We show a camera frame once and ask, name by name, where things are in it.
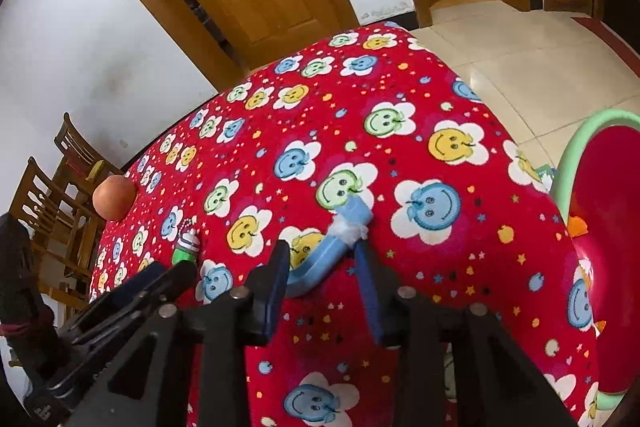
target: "chair backrest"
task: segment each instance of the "chair backrest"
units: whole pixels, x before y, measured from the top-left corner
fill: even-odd
[[[107,161],[104,156],[91,147],[89,142],[82,137],[71,123],[68,112],[64,114],[62,127],[60,127],[60,131],[53,139],[53,142],[58,149],[60,149],[60,152],[65,155],[69,165],[77,170],[79,174],[82,174],[82,176],[88,176],[98,161],[104,162],[109,172],[122,174],[120,169]]]
[[[65,203],[71,208],[73,216],[60,209],[61,203]],[[28,160],[27,168],[9,207],[9,213],[33,230],[31,246],[36,260],[34,263],[36,274],[40,272],[42,256],[47,255],[73,270],[82,279],[88,280],[91,277],[91,272],[87,268],[78,266],[64,256],[50,251],[49,243],[56,241],[67,245],[73,238],[72,230],[78,226],[81,217],[101,218],[67,196],[38,167],[33,157]],[[67,304],[56,297],[57,289],[51,289],[43,281],[40,281],[39,284],[43,293]],[[80,301],[74,301],[72,305],[76,307],[80,304]]]

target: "yellow smiley face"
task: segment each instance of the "yellow smiley face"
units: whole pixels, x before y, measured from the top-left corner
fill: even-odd
[[[320,244],[324,235],[320,232],[309,232],[305,235],[299,235],[291,241],[290,248],[290,265],[297,268],[302,262],[309,257],[311,252]]]
[[[104,285],[107,282],[108,278],[109,278],[109,276],[107,275],[107,272],[102,272],[100,274],[100,279],[98,279],[98,289],[101,292],[104,292]]]
[[[387,44],[389,44],[389,41],[389,37],[373,37],[367,39],[362,47],[366,50],[379,50],[380,48],[384,48]]]
[[[306,97],[309,92],[309,88],[303,84],[298,84],[289,89],[282,97],[282,101],[286,103],[296,103]]]
[[[251,95],[249,100],[246,101],[244,108],[251,111],[264,102],[265,98],[267,98],[267,94],[264,91],[256,91]]]
[[[474,139],[459,129],[442,129],[431,135],[428,149],[436,160],[454,162],[470,158],[473,145]]]
[[[542,182],[540,175],[536,172],[536,170],[533,168],[533,165],[531,165],[531,162],[527,159],[527,157],[524,155],[524,152],[522,152],[520,149],[516,151],[516,158],[518,159],[518,167],[520,167],[520,170],[526,172],[533,180],[537,181],[538,183]]]
[[[180,163],[182,165],[189,165],[196,155],[196,150],[197,149],[195,147],[187,147],[187,149],[182,151],[182,154],[180,155]]]
[[[226,242],[232,250],[249,248],[258,232],[258,220],[254,216],[242,216],[226,233]]]
[[[165,158],[164,162],[165,162],[167,165],[169,165],[169,164],[171,164],[171,163],[175,162],[175,159],[178,157],[178,151],[179,151],[179,150],[180,150],[180,149],[175,148],[175,147],[174,147],[173,149],[171,149],[171,150],[169,151],[169,154],[166,156],[166,158]]]

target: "tiled floor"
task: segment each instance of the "tiled floor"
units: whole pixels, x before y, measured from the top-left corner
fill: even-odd
[[[594,112],[640,114],[640,78],[574,15],[481,2],[434,10],[433,26],[413,33],[484,100],[535,167],[557,166]]]

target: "green smiley face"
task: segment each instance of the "green smiley face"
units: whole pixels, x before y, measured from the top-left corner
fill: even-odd
[[[207,199],[204,200],[204,211],[207,216],[210,216],[222,206],[226,201],[227,194],[228,188],[226,187],[216,187],[209,193]]]
[[[395,109],[373,111],[364,121],[364,130],[377,137],[387,137],[400,130],[404,115]]]
[[[200,132],[198,133],[198,135],[200,136],[200,138],[204,138],[205,136],[207,136],[207,134],[212,132],[215,128],[216,128],[216,120],[214,118],[212,118],[211,120],[207,120],[202,126],[202,128],[200,129]]]
[[[347,202],[349,194],[362,190],[362,180],[351,171],[337,171],[325,179],[316,190],[316,201],[322,208],[334,210]]]
[[[229,91],[229,94],[226,96],[226,101],[235,102],[236,100],[239,100],[245,92],[246,89],[244,86],[236,86]]]
[[[318,60],[317,62],[310,62],[305,66],[305,69],[300,71],[300,74],[305,78],[311,78],[312,76],[316,76],[316,74],[321,73],[329,66],[323,62],[322,60]]]
[[[336,35],[333,39],[331,39],[329,45],[333,46],[334,48],[339,48],[341,46],[349,44],[350,41],[351,39],[347,35]]]
[[[142,235],[142,232],[138,232],[136,235],[133,236],[133,241],[131,241],[131,248],[133,249],[133,252],[137,254],[139,251],[142,251],[142,246],[143,246],[143,235]]]

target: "red blanket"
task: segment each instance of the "red blanket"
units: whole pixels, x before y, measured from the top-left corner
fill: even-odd
[[[299,266],[357,194],[372,209],[383,263],[436,303],[487,304],[591,425],[590,275],[548,180],[397,25],[358,28],[258,71],[186,117],[128,175],[140,193],[103,235],[94,296],[153,260],[169,265],[176,239],[194,228],[200,281],[181,304],[208,303],[267,261],[278,238]],[[398,352],[373,344],[349,259],[287,299],[273,342],[246,360],[255,426],[391,425]],[[443,363],[454,425],[450,355]],[[190,427],[197,409],[192,393]]]

